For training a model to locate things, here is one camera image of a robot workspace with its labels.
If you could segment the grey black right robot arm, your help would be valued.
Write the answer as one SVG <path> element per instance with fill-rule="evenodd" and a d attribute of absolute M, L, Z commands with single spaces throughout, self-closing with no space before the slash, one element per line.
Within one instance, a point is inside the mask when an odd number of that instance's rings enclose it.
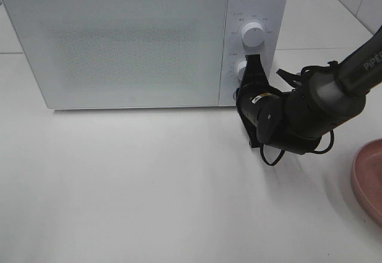
<path fill-rule="evenodd" d="M 236 108 L 252 148 L 270 146 L 295 154 L 324 154 L 334 129 L 360 114 L 366 95 L 381 83 L 381 31 L 342 62 L 276 73 L 291 91 L 271 86 L 258 54 L 247 55 Z"/>

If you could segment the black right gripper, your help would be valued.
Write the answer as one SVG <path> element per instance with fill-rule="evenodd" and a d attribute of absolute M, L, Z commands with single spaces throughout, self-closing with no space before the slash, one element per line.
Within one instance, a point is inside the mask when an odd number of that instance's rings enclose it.
<path fill-rule="evenodd" d="M 236 108 L 244 125 L 251 148 L 261 144 L 286 144 L 284 102 L 288 96 L 269 85 L 260 54 L 248 54 Z"/>

